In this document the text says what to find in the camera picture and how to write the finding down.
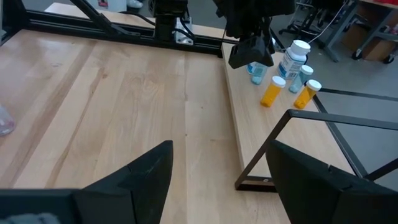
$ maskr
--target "chair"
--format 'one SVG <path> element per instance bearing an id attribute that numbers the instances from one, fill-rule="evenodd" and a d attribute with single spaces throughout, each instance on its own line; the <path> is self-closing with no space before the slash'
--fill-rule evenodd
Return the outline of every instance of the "chair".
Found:
<path id="1" fill-rule="evenodd" d="M 344 3 L 345 0 L 313 0 L 311 5 L 298 2 L 298 6 L 309 7 L 307 16 L 302 22 L 292 21 L 286 29 L 280 30 L 279 34 L 282 35 L 286 32 L 295 34 L 295 39 L 313 39 L 321 33 L 321 26 L 326 16 L 330 13 L 336 13 Z M 316 18 L 318 18 L 318 24 L 314 26 L 313 22 Z"/>

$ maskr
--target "white bottle cap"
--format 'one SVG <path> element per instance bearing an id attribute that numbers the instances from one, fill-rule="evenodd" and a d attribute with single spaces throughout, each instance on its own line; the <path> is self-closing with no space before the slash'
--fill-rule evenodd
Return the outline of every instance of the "white bottle cap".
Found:
<path id="1" fill-rule="evenodd" d="M 306 75 L 312 75 L 313 69 L 309 67 L 308 65 L 302 65 L 300 67 L 300 71 Z"/>
<path id="2" fill-rule="evenodd" d="M 322 88 L 321 83 L 316 80 L 309 80 L 307 86 L 313 91 L 319 91 Z"/>
<path id="3" fill-rule="evenodd" d="M 286 81 L 282 77 L 273 76 L 272 84 L 274 84 L 275 86 L 277 86 L 279 88 L 284 88 L 286 86 Z"/>
<path id="4" fill-rule="evenodd" d="M 290 49 L 295 54 L 306 55 L 311 51 L 311 46 L 302 40 L 293 40 Z"/>

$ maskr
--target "gray floor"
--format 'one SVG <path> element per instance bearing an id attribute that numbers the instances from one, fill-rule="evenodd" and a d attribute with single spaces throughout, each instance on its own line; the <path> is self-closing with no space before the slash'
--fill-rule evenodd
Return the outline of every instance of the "gray floor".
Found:
<path id="1" fill-rule="evenodd" d="M 71 4 L 69 0 L 56 1 Z M 28 9 L 43 11 L 54 0 L 24 0 L 24 2 Z M 144 3 L 145 6 L 140 13 L 149 17 L 147 1 Z M 222 29 L 225 27 L 226 21 L 224 18 L 217 18 L 216 6 L 212 0 L 189 0 L 188 7 L 194 24 Z M 291 16 L 277 16 L 273 19 L 271 27 L 277 32 L 287 26 L 290 18 Z M 326 38 L 327 35 L 328 32 L 325 32 L 321 39 Z M 288 46 L 293 41 L 293 36 L 284 34 L 280 35 L 279 39 L 285 46 Z M 398 60 L 390 65 L 364 60 L 354 61 L 350 58 L 351 52 L 340 43 L 335 45 L 335 49 L 341 54 L 339 63 L 332 62 L 315 44 L 312 44 L 312 51 L 309 54 L 308 64 L 315 70 L 313 76 L 325 88 L 398 97 L 398 88 L 396 87 Z M 318 97 L 329 113 L 398 122 L 398 102 L 330 93 L 319 93 Z M 396 147 L 398 132 L 343 124 L 339 124 L 338 128 L 368 172 L 372 172 L 398 157 Z M 398 171 L 396 170 L 377 182 L 398 190 Z"/>

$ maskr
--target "white pill bottle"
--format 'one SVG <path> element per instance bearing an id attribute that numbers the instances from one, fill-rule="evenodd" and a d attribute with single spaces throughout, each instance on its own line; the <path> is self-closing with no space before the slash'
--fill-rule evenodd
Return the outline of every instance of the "white pill bottle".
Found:
<path id="1" fill-rule="evenodd" d="M 292 45 L 286 49 L 285 55 L 278 65 L 278 74 L 284 79 L 292 80 L 300 72 L 300 68 L 307 61 L 307 54 L 311 46 L 302 41 L 294 40 Z"/>

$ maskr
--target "white cable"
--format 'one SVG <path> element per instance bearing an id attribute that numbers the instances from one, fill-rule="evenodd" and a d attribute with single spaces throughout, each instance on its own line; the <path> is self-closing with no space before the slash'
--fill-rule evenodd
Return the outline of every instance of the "white cable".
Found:
<path id="1" fill-rule="evenodd" d="M 318 34 L 316 37 L 314 37 L 309 44 L 311 44 L 314 40 L 318 39 L 329 27 L 330 25 L 333 23 L 333 21 L 337 18 L 338 14 L 340 13 L 340 11 L 344 8 L 344 6 L 346 5 L 346 3 L 344 3 L 341 8 L 338 10 L 338 12 L 336 13 L 336 15 L 334 16 L 334 18 L 330 21 L 330 23 L 324 28 L 324 30 Z"/>

